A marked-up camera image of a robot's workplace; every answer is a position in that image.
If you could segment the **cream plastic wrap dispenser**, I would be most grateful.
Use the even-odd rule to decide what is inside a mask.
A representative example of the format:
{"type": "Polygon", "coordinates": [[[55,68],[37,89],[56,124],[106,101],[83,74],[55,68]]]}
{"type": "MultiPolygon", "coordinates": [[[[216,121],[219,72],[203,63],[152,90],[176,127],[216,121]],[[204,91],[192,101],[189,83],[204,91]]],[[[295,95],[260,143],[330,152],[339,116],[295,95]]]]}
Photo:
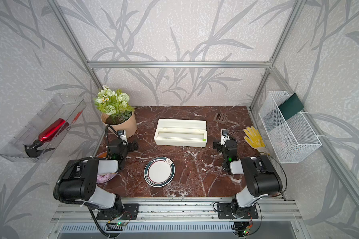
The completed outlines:
{"type": "Polygon", "coordinates": [[[206,121],[159,119],[154,140],[157,145],[206,147],[206,121]]]}

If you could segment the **white plate green rim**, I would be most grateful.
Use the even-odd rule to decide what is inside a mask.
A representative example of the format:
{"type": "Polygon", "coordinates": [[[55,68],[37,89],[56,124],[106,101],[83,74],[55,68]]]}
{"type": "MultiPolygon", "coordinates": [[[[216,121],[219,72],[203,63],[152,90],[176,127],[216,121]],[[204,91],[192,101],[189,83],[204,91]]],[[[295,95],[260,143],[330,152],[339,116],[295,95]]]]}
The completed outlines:
{"type": "Polygon", "coordinates": [[[152,187],[164,187],[175,175],[175,165],[167,157],[157,157],[148,162],[144,169],[144,179],[152,187]]]}

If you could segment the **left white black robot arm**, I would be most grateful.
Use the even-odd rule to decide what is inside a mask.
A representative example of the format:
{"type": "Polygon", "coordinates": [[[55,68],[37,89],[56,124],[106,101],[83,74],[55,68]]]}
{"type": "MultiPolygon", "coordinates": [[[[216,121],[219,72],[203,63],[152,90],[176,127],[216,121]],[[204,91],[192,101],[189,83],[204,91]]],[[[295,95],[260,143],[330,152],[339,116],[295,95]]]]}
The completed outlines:
{"type": "Polygon", "coordinates": [[[99,176],[116,175],[123,169],[128,153],[139,148],[137,141],[128,143],[120,138],[107,145],[105,157],[86,157],[70,160],[59,176],[53,196],[65,204],[87,206],[91,210],[122,213],[120,196],[97,186],[99,176]]]}

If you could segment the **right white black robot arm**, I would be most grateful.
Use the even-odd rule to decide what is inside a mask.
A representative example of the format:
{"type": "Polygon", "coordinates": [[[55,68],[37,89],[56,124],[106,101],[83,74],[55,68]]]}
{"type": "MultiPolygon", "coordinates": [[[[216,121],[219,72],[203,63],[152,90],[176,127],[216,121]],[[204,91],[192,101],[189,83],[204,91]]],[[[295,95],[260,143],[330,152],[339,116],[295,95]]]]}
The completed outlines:
{"type": "Polygon", "coordinates": [[[283,183],[267,155],[243,157],[237,155],[237,142],[228,139],[225,143],[213,142],[213,149],[222,153],[222,167],[232,175],[243,175],[246,186],[235,196],[230,204],[231,211],[252,207],[264,197],[276,197],[283,192],[283,183]]]}

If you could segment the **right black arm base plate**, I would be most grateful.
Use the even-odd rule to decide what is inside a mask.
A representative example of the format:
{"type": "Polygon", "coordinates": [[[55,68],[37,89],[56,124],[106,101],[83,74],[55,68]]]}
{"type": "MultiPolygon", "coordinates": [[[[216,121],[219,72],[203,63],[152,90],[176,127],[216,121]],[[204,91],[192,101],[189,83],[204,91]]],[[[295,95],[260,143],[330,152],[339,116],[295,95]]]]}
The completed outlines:
{"type": "Polygon", "coordinates": [[[221,220],[258,219],[259,215],[255,206],[246,208],[238,207],[232,203],[216,203],[218,218],[221,220]]]}

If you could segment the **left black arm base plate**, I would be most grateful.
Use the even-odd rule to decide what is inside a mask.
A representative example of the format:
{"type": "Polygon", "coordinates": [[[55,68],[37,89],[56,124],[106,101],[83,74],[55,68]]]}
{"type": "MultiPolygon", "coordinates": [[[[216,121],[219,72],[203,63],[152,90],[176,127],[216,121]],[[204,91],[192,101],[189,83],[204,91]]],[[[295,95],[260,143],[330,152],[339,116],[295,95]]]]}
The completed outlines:
{"type": "Polygon", "coordinates": [[[139,204],[123,204],[118,207],[117,205],[110,209],[99,209],[99,212],[96,216],[97,220],[136,220],[139,204]]]}

